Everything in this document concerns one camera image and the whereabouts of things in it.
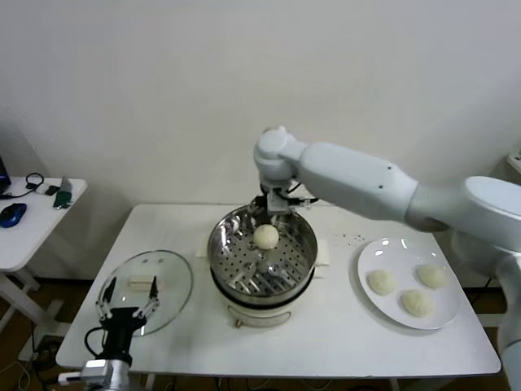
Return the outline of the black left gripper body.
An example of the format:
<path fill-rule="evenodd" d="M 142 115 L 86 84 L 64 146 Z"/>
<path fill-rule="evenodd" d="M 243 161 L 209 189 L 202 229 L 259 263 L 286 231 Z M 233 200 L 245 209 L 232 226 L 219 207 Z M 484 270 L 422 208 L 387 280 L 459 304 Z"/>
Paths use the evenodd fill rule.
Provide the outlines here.
<path fill-rule="evenodd" d="M 100 322 L 107 332 L 101 359 L 131 361 L 129 348 L 135 331 L 146 325 L 144 316 L 135 315 L 138 307 L 124 307 L 110 310 L 110 317 Z"/>

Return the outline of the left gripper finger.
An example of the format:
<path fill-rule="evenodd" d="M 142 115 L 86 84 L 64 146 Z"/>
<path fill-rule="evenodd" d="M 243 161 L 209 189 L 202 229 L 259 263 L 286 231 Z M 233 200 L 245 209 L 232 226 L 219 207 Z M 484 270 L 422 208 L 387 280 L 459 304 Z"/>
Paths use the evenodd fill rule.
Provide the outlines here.
<path fill-rule="evenodd" d="M 137 319 L 149 320 L 155 314 L 160 306 L 159 289 L 157 286 L 157 277 L 155 276 L 151 283 L 147 303 L 141 306 L 135 313 Z"/>
<path fill-rule="evenodd" d="M 116 281 L 116 277 L 109 278 L 102 286 L 102 289 L 99 293 L 99 298 L 95 302 L 100 323 L 103 323 L 112 318 L 112 308 L 110 303 L 116 287 Z"/>

